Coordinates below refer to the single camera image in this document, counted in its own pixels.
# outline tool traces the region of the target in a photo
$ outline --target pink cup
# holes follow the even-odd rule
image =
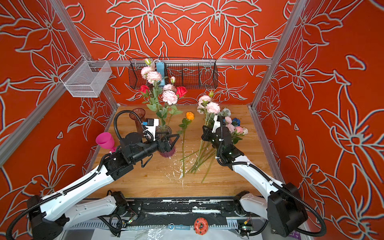
[[[103,132],[99,134],[96,138],[96,143],[104,149],[108,149],[111,152],[115,152],[115,140],[113,140],[112,135],[109,132]]]

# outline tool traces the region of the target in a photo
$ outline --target black wire basket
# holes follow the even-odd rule
[[[129,72],[129,86],[140,89],[141,85],[149,85],[141,76],[141,70],[147,65],[145,58],[131,58]],[[170,78],[176,78],[174,85],[187,89],[215,89],[218,85],[218,72],[216,59],[208,58],[182,58],[182,57],[153,57],[164,62],[164,74],[168,78],[165,83],[170,83]]]

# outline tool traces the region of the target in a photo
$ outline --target orange spool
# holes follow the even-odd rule
[[[206,234],[208,231],[208,221],[205,218],[199,217],[194,223],[194,229],[199,235]]]

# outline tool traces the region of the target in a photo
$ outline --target floral pattern wall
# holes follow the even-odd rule
[[[285,181],[326,219],[326,239],[384,235],[383,21],[382,1],[309,0],[257,106]]]
[[[0,2],[0,49],[1,144],[80,54],[47,0]],[[0,239],[29,197],[51,194],[85,173],[112,113],[103,93],[63,94],[0,168]],[[29,227],[23,218],[13,237],[31,239]]]
[[[95,60],[140,57],[271,58],[294,0],[63,0]],[[251,103],[266,66],[220,67],[215,101]],[[120,104],[138,104],[128,69],[108,86]],[[197,104],[191,90],[179,104]]]

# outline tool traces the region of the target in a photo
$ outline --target wooden tabletop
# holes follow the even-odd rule
[[[246,127],[249,133],[240,140],[236,147],[263,171],[272,175],[268,161],[265,157],[260,140],[254,128],[251,115],[246,105],[229,105],[223,106],[231,110],[231,118],[241,120],[241,126]],[[146,118],[156,118],[155,112],[150,111],[145,105],[140,106],[120,106],[121,110],[133,110],[134,108],[143,108],[146,111]],[[180,115],[172,117],[169,126],[172,133],[180,130],[179,124],[185,117],[185,113],[191,111],[195,114],[195,119],[188,126],[185,134],[184,150],[185,155],[189,155],[199,150],[202,126],[204,124],[203,114],[196,111],[195,105],[178,106],[179,110],[184,111]],[[121,136],[125,136],[130,132],[136,132],[135,123],[129,118],[129,114],[122,114],[118,119],[118,129]],[[109,132],[115,139],[115,146],[119,145],[119,140],[114,132],[113,126],[109,128]],[[186,173],[182,177],[182,141],[181,137],[176,143],[176,153],[170,158],[160,156],[158,152],[153,155],[151,161],[141,168],[140,164],[136,164],[134,169],[118,179],[117,181],[100,188],[89,197],[102,198],[106,196],[109,189],[112,191],[121,191],[125,197],[210,197],[210,196],[234,196],[243,190],[247,190],[254,195],[260,193],[241,175],[230,170],[228,167],[220,166],[214,159],[208,176],[201,183],[211,160],[204,163],[196,174]],[[108,151],[101,149],[93,168],[97,167],[101,157]],[[185,170],[187,171],[195,162],[197,153],[191,155],[185,162]]]

